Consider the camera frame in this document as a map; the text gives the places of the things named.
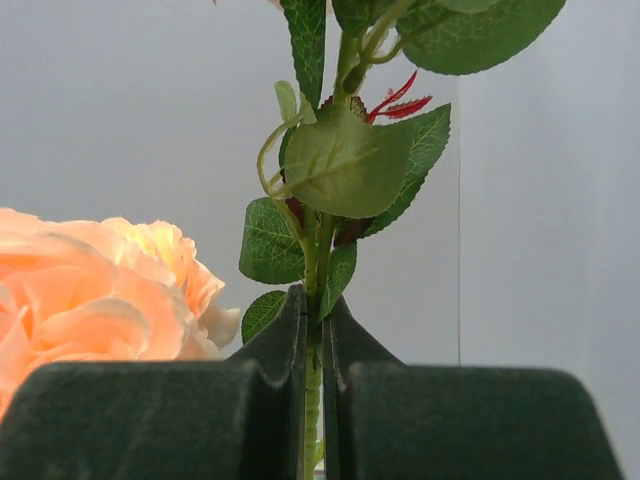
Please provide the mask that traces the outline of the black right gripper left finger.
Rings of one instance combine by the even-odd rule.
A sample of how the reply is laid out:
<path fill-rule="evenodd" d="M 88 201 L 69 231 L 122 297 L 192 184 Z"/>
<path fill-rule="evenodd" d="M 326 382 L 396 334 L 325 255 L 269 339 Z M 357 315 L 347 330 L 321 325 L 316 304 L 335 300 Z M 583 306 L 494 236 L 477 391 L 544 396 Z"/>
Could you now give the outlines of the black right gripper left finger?
<path fill-rule="evenodd" d="M 56 362 L 1 423 L 5 479 L 298 479 L 306 299 L 223 361 Z"/>

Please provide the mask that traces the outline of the orange rose flower stem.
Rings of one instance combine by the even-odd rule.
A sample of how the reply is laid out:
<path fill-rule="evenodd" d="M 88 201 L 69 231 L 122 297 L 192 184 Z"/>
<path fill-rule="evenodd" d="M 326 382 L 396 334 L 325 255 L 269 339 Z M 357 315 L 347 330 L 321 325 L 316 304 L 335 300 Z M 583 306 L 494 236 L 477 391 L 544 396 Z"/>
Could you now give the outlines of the orange rose flower stem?
<path fill-rule="evenodd" d="M 240 312 L 195 242 L 165 221 L 45 221 L 1 212 L 1 403 L 70 361 L 216 360 Z"/>

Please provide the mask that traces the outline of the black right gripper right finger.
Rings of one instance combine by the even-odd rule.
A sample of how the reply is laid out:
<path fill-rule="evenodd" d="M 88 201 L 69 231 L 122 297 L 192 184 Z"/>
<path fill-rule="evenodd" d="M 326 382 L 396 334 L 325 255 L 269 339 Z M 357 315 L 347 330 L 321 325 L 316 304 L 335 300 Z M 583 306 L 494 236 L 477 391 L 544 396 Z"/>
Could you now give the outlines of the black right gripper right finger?
<path fill-rule="evenodd" d="M 409 366 L 339 300 L 323 323 L 329 479 L 619 479 L 595 403 L 554 369 Z"/>

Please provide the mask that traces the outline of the pink rose flower stem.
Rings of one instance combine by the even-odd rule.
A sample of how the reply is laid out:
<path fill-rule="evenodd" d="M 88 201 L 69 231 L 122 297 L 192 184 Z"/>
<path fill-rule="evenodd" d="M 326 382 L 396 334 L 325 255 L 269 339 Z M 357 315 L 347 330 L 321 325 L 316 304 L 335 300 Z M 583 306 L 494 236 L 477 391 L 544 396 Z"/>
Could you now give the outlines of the pink rose flower stem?
<path fill-rule="evenodd" d="M 282 1 L 296 79 L 275 92 L 281 122 L 258 153 L 278 153 L 261 175 L 264 197 L 245 214 L 239 268 L 271 286 L 242 327 L 270 320 L 300 281 L 306 294 L 301 474 L 319 463 L 317 421 L 322 321 L 349 284 L 357 243 L 397 220 L 450 136 L 451 109 L 390 89 L 374 107 L 360 90 L 367 73 L 398 56 L 417 70 L 463 76 L 511 59 L 552 23 L 559 1 Z"/>

